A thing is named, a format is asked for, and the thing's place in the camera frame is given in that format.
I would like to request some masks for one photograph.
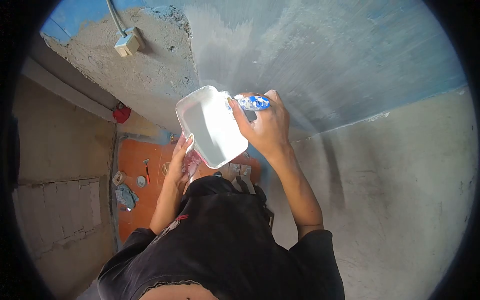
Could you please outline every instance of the red bag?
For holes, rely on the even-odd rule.
[[[122,103],[118,103],[117,109],[113,111],[112,116],[118,123],[123,124],[128,119],[131,112],[131,108],[126,107]]]

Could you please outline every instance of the fingernail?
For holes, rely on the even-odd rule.
[[[231,108],[233,108],[235,106],[235,101],[233,101],[230,97],[227,98],[228,100],[228,105],[230,105]]]

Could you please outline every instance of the blue rag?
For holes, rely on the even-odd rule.
[[[134,209],[135,203],[138,202],[138,196],[125,183],[117,187],[115,195],[117,196],[117,201],[129,209]]]

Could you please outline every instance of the black t-shirt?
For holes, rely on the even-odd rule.
[[[220,300],[345,298],[330,231],[312,231],[286,250],[255,195],[186,196],[158,236],[138,228],[105,264],[102,299],[139,299],[150,288],[191,283]]]

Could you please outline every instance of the plastic tray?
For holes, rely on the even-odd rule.
[[[206,85],[180,100],[175,107],[185,136],[193,133],[193,149],[212,169],[220,168],[248,147],[227,97],[227,92]]]

